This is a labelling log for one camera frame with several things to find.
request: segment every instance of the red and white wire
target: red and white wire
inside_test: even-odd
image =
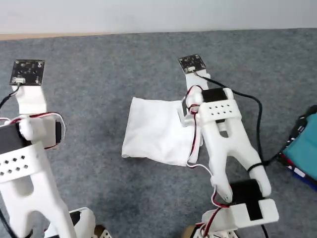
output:
[[[214,189],[213,189],[212,196],[211,196],[211,202],[212,202],[213,205],[215,205],[216,207],[228,208],[228,207],[229,207],[228,205],[221,204],[221,203],[219,203],[219,202],[217,202],[217,201],[215,200],[216,195],[217,195],[217,188],[216,188],[216,185],[215,185],[215,186],[214,186]]]
[[[57,116],[59,118],[59,121],[61,122],[62,128],[63,128],[62,129],[62,138],[61,138],[61,141],[63,141],[65,136],[66,136],[66,124],[65,124],[65,121],[64,121],[61,114],[56,113],[56,112],[48,112],[48,113],[30,115],[29,117],[31,117],[31,118],[44,118],[44,117],[48,117],[48,116]],[[22,119],[23,119],[22,117],[16,117],[16,118],[10,120],[10,124],[16,123],[17,121],[22,120]],[[53,146],[46,147],[45,149],[51,149],[57,145],[58,145],[58,143],[53,145]]]
[[[212,177],[212,173],[211,171],[205,166],[205,165],[202,165],[202,164],[193,164],[193,165],[190,165],[188,162],[189,162],[189,159],[190,157],[192,156],[194,150],[195,150],[195,144],[196,144],[196,137],[197,137],[197,122],[196,122],[196,114],[197,112],[194,112],[192,113],[194,115],[194,136],[193,136],[193,143],[192,143],[192,148],[191,148],[191,151],[190,151],[190,154],[189,154],[189,157],[187,159],[187,162],[186,162],[186,166],[191,168],[191,169],[194,169],[196,167],[202,167],[204,168],[205,170],[208,171],[208,173],[210,174],[210,176]]]

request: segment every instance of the circuit board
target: circuit board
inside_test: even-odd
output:
[[[44,74],[44,60],[16,59],[14,61],[10,85],[23,82],[25,86],[41,86]]]
[[[178,59],[185,74],[206,69],[206,65],[199,55],[186,56]]]

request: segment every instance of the blue object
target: blue object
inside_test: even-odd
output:
[[[300,170],[317,180],[317,114],[307,117],[304,131],[283,150]]]

